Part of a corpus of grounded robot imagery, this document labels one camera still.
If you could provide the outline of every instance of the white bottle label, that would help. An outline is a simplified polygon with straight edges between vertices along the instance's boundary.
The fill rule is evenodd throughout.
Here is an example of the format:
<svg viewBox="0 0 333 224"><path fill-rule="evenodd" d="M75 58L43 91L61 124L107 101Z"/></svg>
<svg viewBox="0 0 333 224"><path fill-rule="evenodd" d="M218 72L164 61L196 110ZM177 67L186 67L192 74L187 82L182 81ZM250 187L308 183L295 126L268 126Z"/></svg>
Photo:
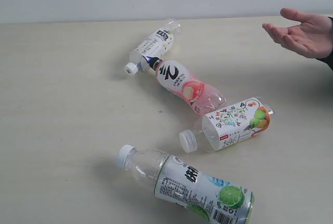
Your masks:
<svg viewBox="0 0 333 224"><path fill-rule="evenodd" d="M206 114L219 133L218 150L250 138L268 128L271 117L255 97Z"/></svg>
<svg viewBox="0 0 333 224"><path fill-rule="evenodd" d="M213 224L246 223L253 202L248 189L206 175L173 155L161 169L154 194Z"/></svg>
<svg viewBox="0 0 333 224"><path fill-rule="evenodd" d="M147 57L162 56L172 47L173 34L167 28L160 28L148 36L137 48L136 51Z"/></svg>
<svg viewBox="0 0 333 224"><path fill-rule="evenodd" d="M163 61L156 70L159 83L167 90L180 96L190 106L200 97L205 83L177 61Z"/></svg>

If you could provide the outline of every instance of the hand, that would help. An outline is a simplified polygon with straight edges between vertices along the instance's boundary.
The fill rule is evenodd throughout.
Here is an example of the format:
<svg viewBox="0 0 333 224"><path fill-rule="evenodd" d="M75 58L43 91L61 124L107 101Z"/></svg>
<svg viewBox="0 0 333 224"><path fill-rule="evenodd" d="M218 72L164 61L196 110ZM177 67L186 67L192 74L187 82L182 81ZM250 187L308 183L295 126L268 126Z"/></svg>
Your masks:
<svg viewBox="0 0 333 224"><path fill-rule="evenodd" d="M333 50L332 21L328 17L284 8L280 12L286 19L299 25L278 28L264 23L263 28L275 43L307 58L325 58Z"/></svg>

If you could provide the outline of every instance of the table surface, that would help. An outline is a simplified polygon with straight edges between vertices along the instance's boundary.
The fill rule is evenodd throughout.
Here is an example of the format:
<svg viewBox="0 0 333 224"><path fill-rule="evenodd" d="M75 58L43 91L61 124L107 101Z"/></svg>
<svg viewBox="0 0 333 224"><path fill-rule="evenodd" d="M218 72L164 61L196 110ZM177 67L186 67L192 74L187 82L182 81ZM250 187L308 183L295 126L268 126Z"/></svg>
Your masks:
<svg viewBox="0 0 333 224"><path fill-rule="evenodd" d="M333 71L287 51L264 22L182 20L165 59L229 104L262 96L271 126L219 152L185 154L197 119L153 72L128 77L129 52L161 21L0 25L0 222L205 223L154 198L114 160L124 144L158 148L255 193L251 223L331 223Z"/></svg>

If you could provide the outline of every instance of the plastic bottle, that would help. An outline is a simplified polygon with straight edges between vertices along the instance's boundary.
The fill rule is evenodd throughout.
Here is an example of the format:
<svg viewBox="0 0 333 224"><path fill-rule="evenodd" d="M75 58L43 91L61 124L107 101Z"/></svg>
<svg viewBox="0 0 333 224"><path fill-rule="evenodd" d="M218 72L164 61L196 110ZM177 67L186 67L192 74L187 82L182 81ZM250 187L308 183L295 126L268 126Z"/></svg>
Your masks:
<svg viewBox="0 0 333 224"><path fill-rule="evenodd" d="M250 190L202 173L173 155L125 145L117 162L155 197L183 206L209 223L246 224L250 219L254 203Z"/></svg>
<svg viewBox="0 0 333 224"><path fill-rule="evenodd" d="M159 83L186 101L199 116L226 105L226 98L218 89L200 81L177 61L154 57L149 65L156 71Z"/></svg>
<svg viewBox="0 0 333 224"><path fill-rule="evenodd" d="M134 76L139 70L146 72L152 57L162 56L172 47L174 36L181 31L181 25L168 19L164 25L148 36L135 50L130 52L130 62L124 67L126 74Z"/></svg>
<svg viewBox="0 0 333 224"><path fill-rule="evenodd" d="M185 152L218 151L266 130L273 110L252 97L200 117L193 129L179 134Z"/></svg>

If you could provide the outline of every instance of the white bottle cap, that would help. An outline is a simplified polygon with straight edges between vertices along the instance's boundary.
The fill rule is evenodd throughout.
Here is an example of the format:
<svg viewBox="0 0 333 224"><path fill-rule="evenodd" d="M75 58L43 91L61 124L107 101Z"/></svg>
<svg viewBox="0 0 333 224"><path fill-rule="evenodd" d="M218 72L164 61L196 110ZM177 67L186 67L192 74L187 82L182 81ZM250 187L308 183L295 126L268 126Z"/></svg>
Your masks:
<svg viewBox="0 0 333 224"><path fill-rule="evenodd" d="M130 146L130 145L124 145L118 153L118 158L117 158L117 165L118 167L120 167L121 169L125 169L125 162L126 162L126 158L127 155L130 153L130 151L132 149L134 149L135 147Z"/></svg>
<svg viewBox="0 0 333 224"><path fill-rule="evenodd" d="M189 129L179 133L179 139L185 152L191 153L198 149L198 143L193 132Z"/></svg>
<svg viewBox="0 0 333 224"><path fill-rule="evenodd" d="M133 76L138 72L137 64L128 63L125 65L124 70L126 74L128 74L129 76Z"/></svg>

